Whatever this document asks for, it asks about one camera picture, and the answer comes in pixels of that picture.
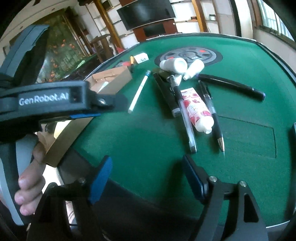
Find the human hand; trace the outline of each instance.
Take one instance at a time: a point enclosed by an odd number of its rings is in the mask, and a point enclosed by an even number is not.
[[[33,161],[20,175],[18,183],[20,190],[15,194],[15,202],[20,207],[20,213],[24,216],[33,214],[36,211],[38,203],[42,197],[42,188],[45,185],[43,172],[45,164],[43,159],[45,149],[41,142],[33,150]]]

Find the white pencil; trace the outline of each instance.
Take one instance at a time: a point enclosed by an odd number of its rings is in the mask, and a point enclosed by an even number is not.
[[[143,89],[143,87],[144,87],[144,85],[145,85],[145,83],[146,83],[146,81],[147,81],[147,79],[148,79],[148,77],[149,77],[150,75],[151,75],[151,71],[148,70],[148,71],[146,72],[145,77],[144,77],[144,79],[142,80],[142,82],[141,82],[141,84],[140,84],[140,86],[139,86],[139,88],[138,88],[136,94],[135,94],[135,97],[133,98],[133,101],[131,102],[131,106],[130,106],[129,109],[128,109],[128,113],[129,113],[129,114],[132,113],[132,111],[133,111],[133,109],[134,109],[134,107],[135,107],[135,105],[136,105],[136,103],[137,103],[137,101],[138,101],[138,98],[139,98],[139,96],[140,96],[140,94],[141,94],[141,91],[142,91],[142,89]]]

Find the white bottle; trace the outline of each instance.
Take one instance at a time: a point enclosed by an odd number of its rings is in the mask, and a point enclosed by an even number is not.
[[[191,123],[198,132],[209,134],[212,132],[214,119],[206,104],[196,93],[194,88],[181,91],[184,104],[188,110]]]
[[[199,74],[204,69],[204,67],[205,64],[200,59],[194,60],[185,72],[183,79],[192,79],[195,75]]]
[[[183,74],[186,72],[188,65],[183,58],[171,58],[161,61],[159,67],[165,71],[172,71],[176,74]]]

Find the floral painting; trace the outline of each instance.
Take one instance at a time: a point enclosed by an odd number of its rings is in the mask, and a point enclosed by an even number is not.
[[[85,58],[62,15],[53,17],[44,24],[50,25],[50,28],[38,83],[61,80]]]

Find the cardboard box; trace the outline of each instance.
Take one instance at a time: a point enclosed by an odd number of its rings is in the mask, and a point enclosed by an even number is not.
[[[126,66],[106,70],[93,74],[87,79],[90,89],[97,92],[102,85],[109,82],[101,91],[101,94],[116,94],[132,79],[131,73]],[[67,150],[74,143],[76,138],[89,124],[92,118],[83,118],[70,121],[58,138],[53,142],[45,155],[45,163],[52,167],[57,167]]]
[[[101,94],[116,94],[132,79],[127,66],[121,66],[93,74],[86,81],[90,83],[90,89],[99,92],[105,82],[109,82],[101,91]]]

